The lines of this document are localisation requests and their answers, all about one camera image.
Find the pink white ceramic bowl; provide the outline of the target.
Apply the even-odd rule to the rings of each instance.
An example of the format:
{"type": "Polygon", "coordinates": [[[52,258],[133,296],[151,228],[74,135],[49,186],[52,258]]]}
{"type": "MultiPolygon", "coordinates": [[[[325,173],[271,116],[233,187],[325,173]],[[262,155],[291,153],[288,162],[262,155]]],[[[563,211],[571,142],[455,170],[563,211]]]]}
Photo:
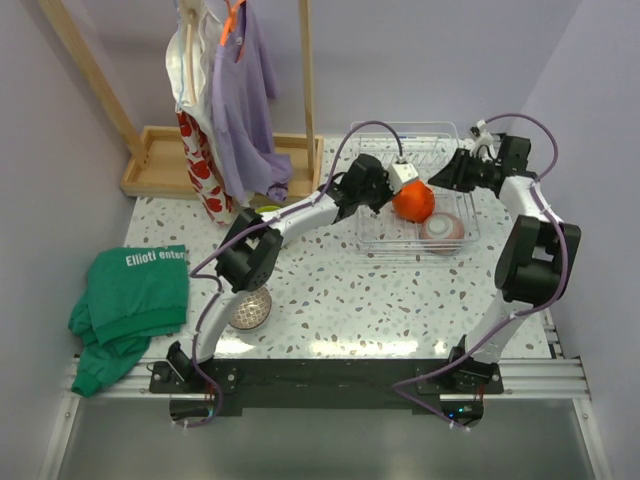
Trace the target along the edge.
{"type": "Polygon", "coordinates": [[[436,212],[422,224],[419,236],[426,242],[429,252],[452,255],[461,248],[465,229],[458,217],[446,212],[436,212]]]}

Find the lime green bowl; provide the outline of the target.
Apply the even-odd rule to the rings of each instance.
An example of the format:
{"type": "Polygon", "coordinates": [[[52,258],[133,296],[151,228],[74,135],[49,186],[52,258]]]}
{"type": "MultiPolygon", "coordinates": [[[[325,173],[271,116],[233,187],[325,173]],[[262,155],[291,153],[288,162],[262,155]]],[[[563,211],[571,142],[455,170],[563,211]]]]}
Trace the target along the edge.
{"type": "Polygon", "coordinates": [[[280,210],[281,207],[277,205],[264,205],[256,209],[259,214],[266,214],[280,210]]]}

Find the brown patterned ceramic bowl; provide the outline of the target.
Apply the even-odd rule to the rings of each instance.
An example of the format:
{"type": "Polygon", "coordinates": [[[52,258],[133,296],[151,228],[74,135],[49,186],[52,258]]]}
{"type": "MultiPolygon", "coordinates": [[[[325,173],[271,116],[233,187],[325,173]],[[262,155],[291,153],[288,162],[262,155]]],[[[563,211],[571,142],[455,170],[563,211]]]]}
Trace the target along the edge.
{"type": "Polygon", "coordinates": [[[271,313],[273,300],[266,287],[249,293],[235,308],[229,325],[241,332],[262,326],[271,313]]]}

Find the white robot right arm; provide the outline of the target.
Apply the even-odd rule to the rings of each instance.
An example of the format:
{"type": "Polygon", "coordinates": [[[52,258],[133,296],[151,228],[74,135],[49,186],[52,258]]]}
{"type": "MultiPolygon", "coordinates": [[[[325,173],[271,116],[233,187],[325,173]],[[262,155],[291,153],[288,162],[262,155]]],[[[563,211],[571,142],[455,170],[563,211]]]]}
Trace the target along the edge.
{"type": "Polygon", "coordinates": [[[484,157],[482,148],[458,148],[428,180],[431,186],[461,193],[487,189],[513,220],[494,272],[495,296],[480,322],[449,355],[445,379],[459,393],[469,392],[480,382],[477,364],[498,363],[525,320],[562,297],[582,235],[578,226],[556,215],[544,198],[541,177],[528,169],[528,139],[503,137],[495,158],[484,157]]]}

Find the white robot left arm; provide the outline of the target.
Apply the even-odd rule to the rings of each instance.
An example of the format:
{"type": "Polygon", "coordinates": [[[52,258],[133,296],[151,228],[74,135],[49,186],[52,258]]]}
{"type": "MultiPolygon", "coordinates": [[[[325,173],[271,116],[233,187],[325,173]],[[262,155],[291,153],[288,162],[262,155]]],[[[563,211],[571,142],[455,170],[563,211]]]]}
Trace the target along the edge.
{"type": "Polygon", "coordinates": [[[192,273],[193,278],[213,280],[216,290],[196,321],[191,352],[185,353],[178,341],[168,349],[165,361],[173,367],[173,382],[185,392],[196,392],[205,385],[207,368],[203,362],[214,356],[241,302],[266,285],[283,246],[311,230],[354,215],[361,206],[378,212],[395,193],[390,173],[381,162],[361,154],[347,172],[306,199],[270,215],[251,208],[242,211],[212,255],[215,272],[203,273],[200,264],[192,273]]]}

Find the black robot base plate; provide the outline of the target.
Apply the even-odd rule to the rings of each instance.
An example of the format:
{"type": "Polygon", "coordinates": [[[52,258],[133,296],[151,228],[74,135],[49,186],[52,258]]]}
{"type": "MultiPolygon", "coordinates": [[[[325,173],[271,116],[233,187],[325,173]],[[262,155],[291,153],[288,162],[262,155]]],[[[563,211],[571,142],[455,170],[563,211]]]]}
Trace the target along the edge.
{"type": "Polygon", "coordinates": [[[448,417],[478,420],[480,398],[504,391],[497,365],[466,362],[437,377],[444,359],[209,359],[189,372],[165,360],[154,363],[149,390],[170,394],[173,419],[204,417],[219,407],[224,416],[246,409],[411,409],[420,410],[392,389],[406,380],[405,392],[448,417]]]}

